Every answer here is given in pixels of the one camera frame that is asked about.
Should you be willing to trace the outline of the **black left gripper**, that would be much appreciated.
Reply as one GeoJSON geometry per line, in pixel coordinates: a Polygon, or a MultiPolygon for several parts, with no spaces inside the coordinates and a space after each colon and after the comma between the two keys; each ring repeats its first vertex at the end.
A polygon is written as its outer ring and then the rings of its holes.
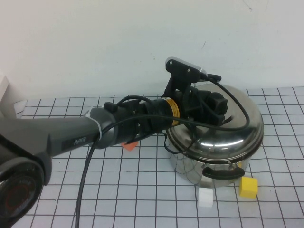
{"type": "Polygon", "coordinates": [[[191,86],[188,94],[184,94],[184,98],[183,107],[188,119],[200,123],[209,121],[209,124],[213,126],[223,125],[228,100],[222,94],[218,92],[209,94],[208,90],[199,90],[191,86]],[[207,104],[214,112],[209,114],[207,104]]]}

